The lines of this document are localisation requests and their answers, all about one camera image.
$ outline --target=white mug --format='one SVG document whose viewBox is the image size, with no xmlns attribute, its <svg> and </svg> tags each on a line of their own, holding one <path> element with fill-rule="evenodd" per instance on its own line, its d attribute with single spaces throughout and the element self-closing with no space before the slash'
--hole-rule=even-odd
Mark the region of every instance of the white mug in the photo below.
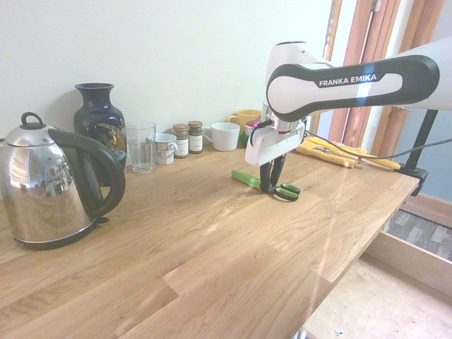
<svg viewBox="0 0 452 339">
<path fill-rule="evenodd" d="M 169 165 L 174 162 L 174 152 L 177 150 L 176 136 L 161 133 L 155 136 L 157 156 L 155 162 L 159 165 Z"/>
<path fill-rule="evenodd" d="M 206 131 L 212 133 L 212 138 L 206 135 Z M 230 152 L 237 148 L 240 126 L 232 122 L 217 122 L 204 129 L 203 134 L 207 140 L 213 143 L 213 147 L 221 152 Z"/>
</svg>

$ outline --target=kettle handle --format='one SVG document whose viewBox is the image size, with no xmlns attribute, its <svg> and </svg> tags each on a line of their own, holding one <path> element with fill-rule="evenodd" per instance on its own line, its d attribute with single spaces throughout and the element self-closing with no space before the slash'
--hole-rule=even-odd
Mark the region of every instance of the kettle handle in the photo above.
<svg viewBox="0 0 452 339">
<path fill-rule="evenodd" d="M 49 129 L 49 135 L 68 158 L 78 194 L 88 217 L 98 218 L 115 208 L 124 195 L 126 178 L 121 164 L 113 153 L 100 142 L 78 133 Z M 104 166 L 112 183 L 105 199 L 93 171 L 92 157 Z"/>
</svg>

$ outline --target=black cable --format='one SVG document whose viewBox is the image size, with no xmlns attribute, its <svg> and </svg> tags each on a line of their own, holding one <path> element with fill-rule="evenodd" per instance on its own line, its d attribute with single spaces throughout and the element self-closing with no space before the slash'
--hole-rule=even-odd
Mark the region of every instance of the black cable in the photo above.
<svg viewBox="0 0 452 339">
<path fill-rule="evenodd" d="M 378 159 L 381 159 L 381 160 L 383 160 L 383 159 L 392 159 L 393 157 L 400 157 L 401 155 L 405 155 L 405 154 L 414 152 L 414 151 L 416 151 L 416 150 L 421 150 L 421 149 L 423 149 L 423 148 L 432 147 L 432 146 L 436 146 L 436 145 L 441 145 L 441 144 L 443 144 L 443 143 L 450 143 L 450 142 L 452 142 L 452 138 L 451 138 L 451 139 L 446 139 L 446 140 L 438 141 L 438 142 L 436 142 L 436 143 L 428 143 L 428 144 L 426 144 L 426 145 L 418 146 L 418 147 L 412 148 L 412 149 L 410 149 L 410 150 L 406 150 L 405 152 L 402 152 L 402 153 L 398 153 L 398 154 L 395 154 L 395 155 L 390 155 L 390 156 L 388 156 L 388 157 L 369 157 L 369 156 L 366 156 L 366 155 L 362 155 L 362 154 L 357 154 L 357 153 L 350 152 L 349 150 L 345 150 L 344 148 L 341 148 L 340 146 L 337 146 L 336 144 L 334 144 L 333 142 L 329 141 L 328 139 L 322 138 L 321 136 L 318 136 L 317 134 L 312 133 L 312 132 L 310 132 L 310 131 L 304 131 L 304 132 L 307 133 L 307 134 L 310 134 L 310 135 L 312 135 L 312 136 L 315 136 L 315 137 L 317 137 L 317 138 L 319 138 L 319 139 L 321 139 L 321 140 L 323 140 L 323 141 L 325 141 L 325 142 L 327 142 L 327 143 L 333 145 L 335 148 L 337 148 L 337 149 L 343 151 L 344 153 L 347 153 L 347 154 L 350 154 L 350 155 L 354 155 L 355 157 L 362 158 L 362 159 L 373 159 L 373 160 L 378 160 Z"/>
<path fill-rule="evenodd" d="M 251 146 L 252 147 L 254 147 L 254 145 L 253 145 L 253 135 L 254 135 L 254 132 L 257 130 L 257 129 L 262 129 L 263 127 L 266 127 L 266 126 L 270 126 L 272 124 L 272 121 L 271 120 L 265 120 L 265 121 L 262 121 L 262 122 L 260 122 L 259 124 L 257 124 L 257 126 L 256 127 L 254 127 L 254 129 L 253 129 L 253 131 L 251 132 L 251 135 L 249 136 L 249 143 L 251 144 Z"/>
</svg>

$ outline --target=kettle base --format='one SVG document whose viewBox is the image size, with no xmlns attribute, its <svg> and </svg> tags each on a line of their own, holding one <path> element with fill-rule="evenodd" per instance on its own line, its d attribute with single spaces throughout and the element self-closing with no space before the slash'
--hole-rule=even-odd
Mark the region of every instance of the kettle base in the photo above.
<svg viewBox="0 0 452 339">
<path fill-rule="evenodd" d="M 107 218 L 98 218 L 101 220 L 96 220 L 91 225 L 87 226 L 85 229 L 81 230 L 80 232 L 77 232 L 75 234 L 70 235 L 69 237 L 53 240 L 50 242 L 24 242 L 23 240 L 14 238 L 19 244 L 24 246 L 26 249 L 37 249 L 37 250 L 48 250 L 48 249 L 58 249 L 60 247 L 67 246 L 69 244 L 73 244 L 74 242 L 82 239 L 84 236 L 91 233 L 93 229 L 96 228 L 98 224 L 104 223 L 105 221 L 103 219 Z"/>
</svg>

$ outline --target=blue vase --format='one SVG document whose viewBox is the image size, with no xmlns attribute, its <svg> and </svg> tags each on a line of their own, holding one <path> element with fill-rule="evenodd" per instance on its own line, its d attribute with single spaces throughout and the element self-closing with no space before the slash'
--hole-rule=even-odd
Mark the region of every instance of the blue vase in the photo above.
<svg viewBox="0 0 452 339">
<path fill-rule="evenodd" d="M 74 114 L 76 133 L 95 139 L 105 145 L 126 166 L 126 123 L 122 112 L 110 102 L 110 83 L 82 83 L 76 85 L 83 97 L 83 106 Z M 111 186 L 105 169 L 93 162 L 97 180 L 101 186 Z"/>
</svg>

